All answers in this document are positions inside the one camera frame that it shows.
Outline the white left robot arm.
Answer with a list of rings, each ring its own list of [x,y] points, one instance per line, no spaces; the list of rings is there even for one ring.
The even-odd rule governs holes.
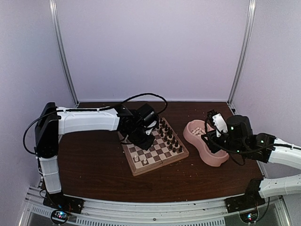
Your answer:
[[[138,109],[123,105],[102,108],[57,107],[54,102],[45,106],[35,126],[35,154],[39,160],[49,201],[57,209],[67,206],[62,195],[58,168],[59,136],[83,131],[118,131],[135,146],[147,150],[153,142],[151,134],[158,123],[158,113],[144,104]]]

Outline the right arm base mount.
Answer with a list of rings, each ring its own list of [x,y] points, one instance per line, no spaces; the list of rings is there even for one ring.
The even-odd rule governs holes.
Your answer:
[[[252,209],[265,204],[265,199],[257,194],[244,194],[225,199],[228,213]]]

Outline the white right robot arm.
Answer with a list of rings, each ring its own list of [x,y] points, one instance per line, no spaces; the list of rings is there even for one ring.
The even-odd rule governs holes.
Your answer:
[[[212,153],[225,151],[262,163],[301,168],[301,148],[267,133],[254,134],[247,116],[233,115],[227,119],[212,110],[205,119],[202,139]],[[250,208],[257,202],[278,195],[301,192],[301,176],[252,179],[241,197],[241,204]]]

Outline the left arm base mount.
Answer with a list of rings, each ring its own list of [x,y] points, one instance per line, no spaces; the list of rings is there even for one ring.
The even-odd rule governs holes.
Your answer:
[[[80,214],[83,209],[84,200],[69,196],[50,196],[44,199],[43,205],[53,209]]]

